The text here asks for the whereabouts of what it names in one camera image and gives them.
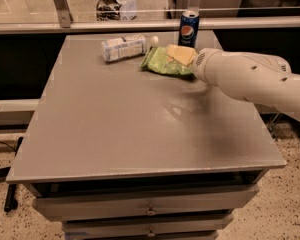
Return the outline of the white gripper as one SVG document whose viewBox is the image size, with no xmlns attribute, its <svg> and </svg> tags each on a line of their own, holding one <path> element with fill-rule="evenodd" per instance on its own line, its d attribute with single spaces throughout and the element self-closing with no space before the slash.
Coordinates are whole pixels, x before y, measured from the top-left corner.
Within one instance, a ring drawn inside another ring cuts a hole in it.
<svg viewBox="0 0 300 240">
<path fill-rule="evenodd" d="M 182 65 L 187 66 L 193 61 L 191 70 L 197 79 L 213 86 L 225 86 L 226 52 L 214 48 L 204 48 L 197 54 L 194 48 L 172 44 L 168 45 L 166 50 L 170 57 Z"/>
</svg>

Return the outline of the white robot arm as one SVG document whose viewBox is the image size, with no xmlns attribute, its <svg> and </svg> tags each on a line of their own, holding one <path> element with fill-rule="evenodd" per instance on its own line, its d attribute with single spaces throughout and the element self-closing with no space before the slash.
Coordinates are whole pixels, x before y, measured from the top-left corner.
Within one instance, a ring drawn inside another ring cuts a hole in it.
<svg viewBox="0 0 300 240">
<path fill-rule="evenodd" d="M 195 77 L 240 101 L 271 107 L 300 122 L 300 74 L 279 56 L 169 45 L 167 53 Z"/>
</svg>

